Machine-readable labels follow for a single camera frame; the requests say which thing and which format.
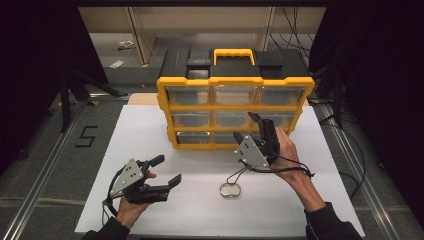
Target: person's left hand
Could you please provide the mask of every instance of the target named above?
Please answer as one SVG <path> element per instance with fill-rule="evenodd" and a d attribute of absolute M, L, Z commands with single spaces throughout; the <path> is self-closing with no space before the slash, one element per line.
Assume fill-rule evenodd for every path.
<path fill-rule="evenodd" d="M 147 171 L 147 178 L 155 178 L 156 174 Z M 143 204 L 132 204 L 127 201 L 127 199 L 122 196 L 121 202 L 119 203 L 118 214 L 116 215 L 116 220 L 121 223 L 126 228 L 130 229 L 140 215 L 150 206 L 152 203 L 143 203 Z"/>

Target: gray floor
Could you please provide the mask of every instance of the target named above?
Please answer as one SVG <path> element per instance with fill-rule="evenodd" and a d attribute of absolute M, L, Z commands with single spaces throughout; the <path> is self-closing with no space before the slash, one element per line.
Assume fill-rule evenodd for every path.
<path fill-rule="evenodd" d="M 135 51 L 118 51 L 115 49 L 117 41 L 130 40 L 128 35 L 92 36 L 93 42 L 105 67 L 110 85 L 123 92 L 155 92 L 155 81 L 159 74 L 159 67 L 163 54 L 168 47 L 188 47 L 192 49 L 239 47 L 251 48 L 252 41 L 249 35 L 228 34 L 188 34 L 158 36 L 151 63 L 143 66 L 139 63 Z M 286 47 L 280 36 L 275 40 Z M 310 48 L 311 39 L 302 35 L 305 48 Z M 276 49 L 270 42 L 269 50 Z M 126 63 L 117 69 L 108 68 L 117 60 Z M 89 87 L 92 93 L 102 93 L 94 87 Z M 30 145 L 27 146 L 29 157 L 16 159 L 0 178 L 0 234 L 3 235 L 8 225 L 22 205 L 23 199 L 30 192 L 42 171 L 50 152 L 60 137 L 61 109 L 59 98 L 51 105 L 52 116 L 46 117 Z M 77 106 L 82 109 L 79 118 L 73 125 L 66 146 L 51 172 L 49 179 L 23 229 L 19 239 L 80 239 L 75 229 L 78 218 L 88 197 L 91 186 L 108 146 L 114 126 L 119 117 L 121 108 L 127 102 L 125 99 L 100 100 L 91 103 L 73 105 L 73 113 Z M 328 116 L 328 105 L 314 106 L 318 119 Z M 399 195 L 384 169 L 377 166 L 378 158 L 362 132 L 361 126 L 355 123 L 349 112 L 349 107 L 343 106 L 343 126 L 352 137 L 352 149 L 360 156 L 363 152 L 366 161 L 366 177 L 381 202 L 384 210 L 390 216 L 392 224 L 398 233 L 398 239 L 424 239 L 424 232 L 419 226 L 408 206 Z M 80 139 L 85 126 L 97 126 L 87 130 L 87 134 L 95 136 L 90 148 L 77 148 L 76 145 L 87 144 L 87 139 Z M 346 153 L 340 147 L 335 137 L 334 127 L 323 126 L 324 135 L 333 154 L 335 163 L 341 172 L 352 174 Z M 346 191 L 352 193 L 355 184 L 352 179 L 342 176 Z M 352 199 L 353 206 L 365 230 L 367 239 L 384 239 L 384 231 L 379 227 L 372 207 L 361 189 Z"/>

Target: hand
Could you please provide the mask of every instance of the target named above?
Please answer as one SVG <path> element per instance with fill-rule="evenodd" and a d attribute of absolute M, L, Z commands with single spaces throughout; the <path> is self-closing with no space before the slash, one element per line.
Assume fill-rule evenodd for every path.
<path fill-rule="evenodd" d="M 147 178 L 155 178 L 156 174 L 147 171 Z M 125 197 L 121 197 L 121 202 L 119 203 L 118 214 L 116 215 L 116 220 L 121 223 L 126 228 L 130 229 L 140 215 L 150 206 L 152 203 L 144 204 L 132 204 L 127 201 Z"/>
<path fill-rule="evenodd" d="M 275 131 L 277 133 L 278 141 L 280 142 L 280 152 L 279 156 L 270 166 L 270 169 L 284 169 L 284 168 L 292 168 L 292 167 L 300 167 L 299 157 L 297 156 L 296 145 L 290 140 L 287 134 L 281 127 L 276 127 Z M 303 171 L 288 171 L 288 172 L 280 172 L 276 173 L 277 176 L 284 179 L 289 184 L 293 181 L 296 181 L 303 175 L 306 174 Z"/>

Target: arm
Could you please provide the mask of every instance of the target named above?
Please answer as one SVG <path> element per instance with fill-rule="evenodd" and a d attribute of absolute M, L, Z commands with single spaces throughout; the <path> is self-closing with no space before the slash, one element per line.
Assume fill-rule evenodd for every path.
<path fill-rule="evenodd" d="M 276 129 L 280 142 L 280 155 L 294 162 L 278 158 L 270 166 L 271 169 L 299 167 L 299 157 L 295 144 L 282 128 Z M 331 203 L 325 203 L 319 195 L 311 179 L 303 171 L 276 173 L 295 191 L 305 208 L 306 233 L 308 239 L 361 239 L 350 222 L 342 222 L 334 212 Z"/>
<path fill-rule="evenodd" d="M 148 178 L 155 178 L 156 174 L 147 171 Z M 151 203 L 131 204 L 125 197 L 121 197 L 116 218 L 109 218 L 107 223 L 98 231 L 87 232 L 82 240 L 124 240 L 131 227 Z"/>

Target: white table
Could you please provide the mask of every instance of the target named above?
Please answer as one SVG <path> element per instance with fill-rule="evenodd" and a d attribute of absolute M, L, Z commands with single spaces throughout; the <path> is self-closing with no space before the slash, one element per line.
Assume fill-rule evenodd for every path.
<path fill-rule="evenodd" d="M 303 107 L 291 139 L 301 161 L 316 173 L 313 182 L 325 201 L 333 203 L 342 221 L 350 221 L 365 236 L 312 107 Z M 175 150 L 166 135 L 166 120 L 158 106 L 123 107 L 103 163 L 87 199 L 77 233 L 99 230 L 102 206 L 112 177 L 130 158 L 165 162 L 152 168 L 151 185 L 166 184 L 182 174 L 168 201 L 155 203 L 131 229 L 133 235 L 164 238 L 293 238 L 305 236 L 303 206 L 294 191 L 274 174 L 244 173 L 241 195 L 224 199 L 220 186 L 243 166 L 234 151 Z"/>

